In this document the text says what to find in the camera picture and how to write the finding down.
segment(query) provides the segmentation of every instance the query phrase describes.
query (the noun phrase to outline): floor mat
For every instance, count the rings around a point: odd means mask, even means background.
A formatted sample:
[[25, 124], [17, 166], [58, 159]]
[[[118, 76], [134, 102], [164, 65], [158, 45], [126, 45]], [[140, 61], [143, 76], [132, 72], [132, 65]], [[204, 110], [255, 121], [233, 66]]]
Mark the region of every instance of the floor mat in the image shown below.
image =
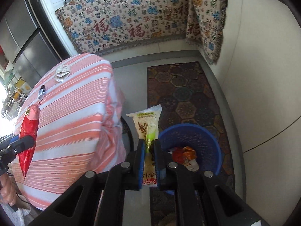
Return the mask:
[[[218, 177], [235, 191], [227, 133], [219, 106], [199, 62], [147, 68], [147, 105], [158, 104], [162, 106], [159, 131], [179, 123], [193, 123], [213, 134], [222, 151], [223, 163]], [[157, 226], [174, 213], [174, 208], [161, 209], [166, 200], [173, 201], [174, 198], [155, 187], [150, 189], [150, 196], [152, 225]]]

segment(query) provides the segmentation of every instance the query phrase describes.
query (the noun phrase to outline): gray refrigerator door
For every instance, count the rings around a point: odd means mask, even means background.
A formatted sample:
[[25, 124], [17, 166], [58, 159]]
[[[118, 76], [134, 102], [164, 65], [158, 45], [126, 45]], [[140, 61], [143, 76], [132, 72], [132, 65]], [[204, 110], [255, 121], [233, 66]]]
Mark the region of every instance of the gray refrigerator door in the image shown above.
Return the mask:
[[38, 33], [23, 51], [28, 61], [32, 64], [40, 76], [44, 76], [49, 70], [59, 63], [41, 33]]
[[20, 51], [20, 48], [9, 32], [5, 18], [3, 18], [0, 22], [0, 45], [5, 53], [6, 58], [13, 62]]
[[5, 18], [18, 46], [22, 48], [31, 34], [37, 29], [25, 0], [15, 0], [7, 10]]
[[15, 63], [15, 69], [20, 73], [21, 77], [28, 83], [32, 88], [41, 79], [41, 76], [37, 73], [28, 59], [22, 53]]

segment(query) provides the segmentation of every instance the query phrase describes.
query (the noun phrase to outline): patterned cloth with chinese characters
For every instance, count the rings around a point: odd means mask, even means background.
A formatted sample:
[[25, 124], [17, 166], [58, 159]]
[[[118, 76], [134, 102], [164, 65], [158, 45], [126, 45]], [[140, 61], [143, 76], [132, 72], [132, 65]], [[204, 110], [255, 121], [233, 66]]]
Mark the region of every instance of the patterned cloth with chinese characters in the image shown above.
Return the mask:
[[201, 45], [213, 63], [222, 43], [223, 1], [72, 0], [55, 13], [78, 53], [103, 55], [186, 38]]

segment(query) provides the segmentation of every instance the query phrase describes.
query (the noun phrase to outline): bright light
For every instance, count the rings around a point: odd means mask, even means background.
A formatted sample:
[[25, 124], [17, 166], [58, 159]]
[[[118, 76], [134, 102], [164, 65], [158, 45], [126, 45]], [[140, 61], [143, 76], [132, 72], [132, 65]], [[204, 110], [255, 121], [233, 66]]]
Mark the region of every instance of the bright light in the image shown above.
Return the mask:
[[[0, 84], [0, 110], [3, 107], [3, 101], [6, 99], [6, 91], [4, 86]], [[15, 129], [17, 118], [9, 121], [8, 119], [0, 116], [0, 137], [11, 134]]]

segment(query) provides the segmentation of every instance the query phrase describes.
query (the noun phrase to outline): gray floor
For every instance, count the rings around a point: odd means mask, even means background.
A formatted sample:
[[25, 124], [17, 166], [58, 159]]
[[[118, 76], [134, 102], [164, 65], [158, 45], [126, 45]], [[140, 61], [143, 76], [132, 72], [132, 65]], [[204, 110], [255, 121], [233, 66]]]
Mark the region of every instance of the gray floor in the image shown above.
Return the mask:
[[[112, 63], [116, 83], [121, 88], [125, 96], [122, 116], [132, 131], [136, 147], [138, 134], [135, 130], [132, 118], [127, 117], [126, 114], [147, 108], [147, 67], [192, 61], [200, 62], [216, 97], [217, 103], [219, 104], [231, 147], [235, 173], [235, 190], [236, 193], [245, 200], [246, 183], [244, 162], [234, 119], [219, 83], [217, 82], [210, 67], [197, 50], [177, 51], [176, 53], [155, 53]], [[126, 191], [123, 225], [151, 225], [149, 189], [142, 189], [139, 192]]]

